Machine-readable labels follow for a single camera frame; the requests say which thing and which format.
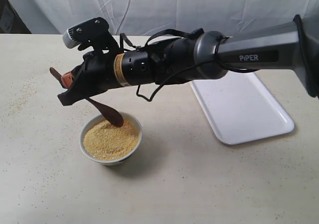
white tray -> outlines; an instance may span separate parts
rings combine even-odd
[[[228,72],[220,80],[192,81],[192,88],[216,135],[235,145],[289,133],[295,123],[253,74]]]

orange label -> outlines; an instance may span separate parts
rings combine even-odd
[[[124,57],[124,53],[119,54],[114,59],[114,74],[118,82],[121,86],[130,86],[130,84],[126,81],[123,70],[122,70],[122,60]]]

wooden spoon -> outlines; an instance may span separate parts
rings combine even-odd
[[[61,74],[57,72],[53,67],[50,67],[50,73],[54,76],[59,82],[61,81]],[[95,108],[103,115],[103,117],[110,122],[110,124],[116,127],[122,127],[124,124],[124,119],[122,115],[114,108],[99,103],[91,98],[86,98],[88,102],[94,105]]]

white table surface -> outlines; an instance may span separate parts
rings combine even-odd
[[[49,73],[81,61],[60,35],[0,35],[1,224],[318,223],[319,101],[292,72],[258,75],[296,131],[235,147],[218,142],[189,84],[164,87],[152,103],[136,88],[96,97],[144,129],[135,155],[107,168],[78,144],[97,110],[86,101],[63,107]]]

grain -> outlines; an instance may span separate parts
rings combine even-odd
[[[118,128],[104,120],[84,135],[83,145],[88,154],[99,160],[116,160],[130,153],[139,140],[139,132],[128,120]]]

